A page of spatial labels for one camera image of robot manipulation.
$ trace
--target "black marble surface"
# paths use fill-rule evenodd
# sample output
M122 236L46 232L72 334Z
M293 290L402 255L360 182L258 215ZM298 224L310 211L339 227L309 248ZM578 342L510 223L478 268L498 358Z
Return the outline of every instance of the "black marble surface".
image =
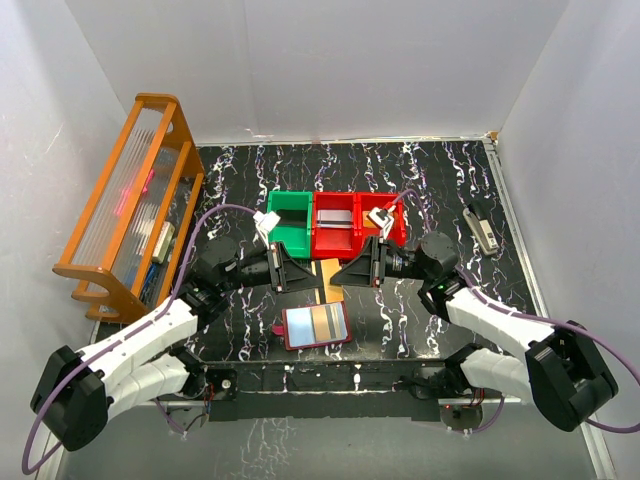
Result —
M463 266L484 290L533 312L481 141L226 146L199 152L207 179L193 223L222 202L265 211L271 190L400 192L411 187L425 204L430 228L455 241ZM471 199L481 201L490 214L500 244L493 257L482 256L462 218ZM411 197L406 203L407 245L414 246L424 223ZM258 241L249 215L223 213L199 232L196 255L218 235L236 239L241 251ZM473 332L431 316L417 297L419 286L387 279L380 290L345 288L353 341L297 352L285 350L271 326L280 321L283 308L314 303L313 292L276 296L267 287L244 289L231 295L232 306L223 316L187 344L205 362L446 358L469 342L489 345ZM114 326L103 325L99 338L113 331Z

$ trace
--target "white enclosure wall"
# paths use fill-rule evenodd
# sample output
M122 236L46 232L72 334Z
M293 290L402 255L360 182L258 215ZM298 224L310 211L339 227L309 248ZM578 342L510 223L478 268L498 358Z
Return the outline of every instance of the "white enclosure wall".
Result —
M640 365L640 4L574 0L500 134L516 213L550 312L602 334ZM600 420L640 420L638 386ZM621 479L640 476L640 435L607 435Z
M565 0L67 0L118 98L196 142L499 129Z
M49 354L89 340L86 308L51 267L125 115L63 0L0 11L0 478L15 479Z

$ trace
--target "table surface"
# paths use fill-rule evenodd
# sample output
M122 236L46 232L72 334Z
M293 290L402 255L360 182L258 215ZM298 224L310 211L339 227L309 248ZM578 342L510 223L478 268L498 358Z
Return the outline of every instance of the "table surface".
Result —
M224 203L266 210L271 190L400 192L414 188L421 196L432 229L449 235L462 265L496 299L533 311L505 212L482 141L336 143L226 146L199 149L207 172L195 220ZM483 257L462 217L475 199L489 214L500 249ZM411 197L408 246L424 234L424 223ZM241 251L257 242L253 220L227 211L210 218L199 232L196 251L226 235ZM271 332L284 308L315 303L313 291L275 295L267 287L230 295L231 307L187 344L204 362L322 361L446 358L469 342L490 344L473 332L430 315L417 296L420 282L388 279L380 290L346 287L345 301L353 341L341 345L287 351ZM101 325L99 339L117 325Z
M197 218L222 202L264 211L268 192L277 188L376 192L414 188L426 204L431 227L454 240L463 266L484 290L533 312L481 141L207 147L200 149L200 155L207 183ZM493 257L481 255L462 218L471 199L484 203L490 214L500 244ZM415 245L423 223L411 200L408 206L408 244ZM217 235L235 238L246 250L256 240L253 232L248 215L224 214L207 222L196 250ZM276 297L266 288L234 293L233 306L187 343L207 362L287 363L446 358L468 342L487 344L468 330L430 316L417 298L418 287L419 282L391 280L379 291L346 288L354 340L342 346L286 351L270 327L280 320L283 308L309 303L311 293ZM98 339L118 328L101 325ZM420 428L407 418L240 420L209 424L189 442L180 442L166 437L166 424L155 409L138 408L122 417L86 449L67 454L58 478L84 478L86 472L96 479L185 474L229 479L347 478L353 476L354 462L367 478L593 478L580 432L554 429L532 406L508 405L495 427L470 442L446 435L433 423L429 424L433 428ZM142 441L134 432L144 435Z

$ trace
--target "cable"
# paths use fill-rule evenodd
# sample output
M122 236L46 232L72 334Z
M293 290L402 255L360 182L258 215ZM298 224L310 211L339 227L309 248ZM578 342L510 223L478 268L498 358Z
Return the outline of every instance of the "cable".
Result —
M188 432L189 430L191 430L191 427L193 427L198 420L200 420L202 417L208 417L208 416L209 415L207 415L206 413L201 413L196 418L191 420L191 423L187 425L187 428L185 428L185 431Z
M493 414L493 417L491 417L491 420L489 420L484 425L478 427L476 430L473 430L473 432L480 433L490 428L498 420L498 417L502 413L503 408L504 408L504 395L500 397L500 403L498 404L498 409L496 410L496 413Z
M148 321L144 322L142 325L140 325L139 327L137 327L136 329L134 329L127 336L125 336L125 338L124 338L125 340L128 340L132 336L140 333L142 330L144 330L149 325L153 324L153 322L155 322L158 319L160 319L161 317L163 317L169 311L169 308L171 308L171 305L173 304L173 302L175 301L176 297L178 296L178 291L180 290L180 286L182 285L182 282L184 280L184 275L185 275L185 272L186 272L187 267L189 265L189 261L191 260L191 253L192 253L193 247L194 247L195 242L196 242L196 235L198 234L198 232L200 231L200 229L202 228L204 223L207 221L207 219L211 215L213 215L214 213L217 213L220 210L223 210L225 208L233 208L233 209L236 209L236 210L241 210L243 212L250 213L251 215L255 215L255 213L256 213L255 210L252 210L252 209L247 208L247 207L243 207L241 205L234 205L234 204L231 204L231 203L223 203L221 205L217 205L217 206L207 210L205 212L205 214L200 218L200 220L198 220L198 222L196 223L196 225L195 225L195 227L193 229L193 232L191 233L191 237L189 237L189 242L187 243L187 249L185 250L186 253L184 255L184 259L182 261L182 265L180 266L180 270L178 271L178 278L176 279L176 283L175 283L175 286L173 288L173 291L171 292L171 296L169 297L169 301L167 302L165 307L160 311L160 313L158 313L158 315L156 315L156 317L153 320L148 320ZM67 376L62 379L62 381L56 386L56 388L53 389L51 394L47 397L47 399L44 401L44 403L40 407L40 410L38 411L38 413L36 415L36 419L34 420L33 425L31 426L31 430L29 431L29 435L27 437L27 442L26 442L26 444L24 446L24 452L22 453L22 473L24 473L25 475L31 475L32 473L36 472L47 460L49 460L49 458L51 458L51 456L62 445L62 442L56 443L56 445L51 450L49 450L47 453L45 453L42 456L42 458L40 460L38 460L38 462L36 462L36 464L34 466L32 466L32 467L29 466L29 456L31 455L31 449L33 447L33 441L34 441L36 433L38 431L38 427L42 423L42 420L44 419L45 415L49 411L49 408L51 408L51 405L53 404L53 401L56 399L56 397L71 382L71 380L73 380L82 370L84 370L86 367L91 365L93 362L95 362L96 360L98 360L102 356L104 356L107 353L109 353L110 351L112 351L114 348L116 348L121 343L122 343L121 340L117 340L117 341L113 342L112 344L109 344L107 347L103 348L102 350L100 350L93 357L91 357L91 358L83 361L82 363L80 363L80 365L78 365L69 374L67 374Z
M460 272L460 274L465 279L467 284L473 286L473 282L469 278L469 275L467 275L467 273L464 272L464 270L462 270L462 268L459 268L458 272ZM492 310L495 310L496 312L500 312L500 313L503 313L503 314L508 314L508 315L511 315L512 317L519 318L521 320L530 320L530 321L534 321L534 322L547 323L549 325L553 325L553 326L558 327L558 328L564 328L565 330L569 330L569 331L571 331L573 333L576 333L578 335L582 335L584 337L587 337L588 339L592 340L593 342L597 343L602 348L607 350L611 355L613 355L629 371L629 373L633 376L635 381L640 386L640 372L638 372L636 367L634 367L631 364L631 361L628 358L626 358L622 353L620 353L618 350L616 350L613 346L609 345L609 343L606 340L603 340L602 338L598 337L597 335L594 335L593 333L591 333L588 330L585 330L583 328L577 327L575 325L571 325L570 323L566 323L566 322L563 322L561 320L556 320L556 319L553 319L553 318L546 318L546 317L539 317L537 315L530 315L528 313L517 312L517 311L510 310L508 308L502 307L502 306L498 305L497 303L494 303L495 300L493 300L492 298L490 298L488 296L485 296L485 294L482 293L478 287L470 288L470 290L471 290L471 293L473 293L473 295L478 300L480 300L487 307L491 308ZM593 421L593 420L590 420L590 419L587 419L587 423L589 425L592 425L592 426L594 426L596 428L599 428L601 430L604 430L604 431L610 432L610 433L627 434L627 433L636 433L636 432L640 431L640 422L635 424L635 425L629 426L629 427L614 427L614 426L605 425L603 423L599 423L599 422L596 422L596 421Z
M160 410L160 413L162 414L162 416L165 418L165 420L169 424L169 426L173 428L173 430L175 430L177 433L181 435L185 435L188 432L188 429L182 428L182 426L178 424L178 422L176 422L173 418L171 418L171 415L169 415L167 411L164 409L164 407L160 403L160 400L158 400L157 398L154 398L153 401L156 404L156 407L158 407L158 410Z

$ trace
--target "wooden rack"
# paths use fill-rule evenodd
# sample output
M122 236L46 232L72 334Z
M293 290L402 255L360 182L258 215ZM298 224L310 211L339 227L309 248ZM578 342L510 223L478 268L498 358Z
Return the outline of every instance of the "wooden rack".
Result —
M90 303L87 317L131 323L167 297L189 229L204 169L178 99L141 93L98 182L53 267L80 280L71 297ZM147 288L154 247L168 215L176 217L170 260L151 300Z

